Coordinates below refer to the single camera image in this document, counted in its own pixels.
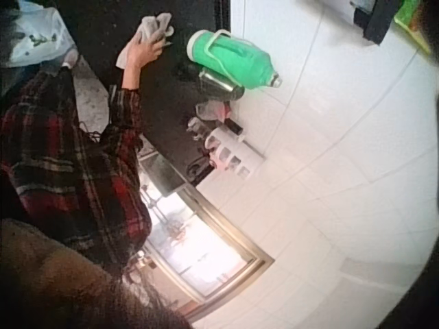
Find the red plaid shirt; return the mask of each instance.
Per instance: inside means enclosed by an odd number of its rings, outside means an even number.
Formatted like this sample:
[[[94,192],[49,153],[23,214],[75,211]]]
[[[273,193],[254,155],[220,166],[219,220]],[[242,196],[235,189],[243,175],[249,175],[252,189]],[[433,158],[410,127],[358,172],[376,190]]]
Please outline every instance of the red plaid shirt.
[[[51,79],[39,73],[2,116],[1,168],[32,225],[120,273],[151,230],[137,171],[139,94],[114,90],[95,143],[79,128],[74,101],[45,105]]]

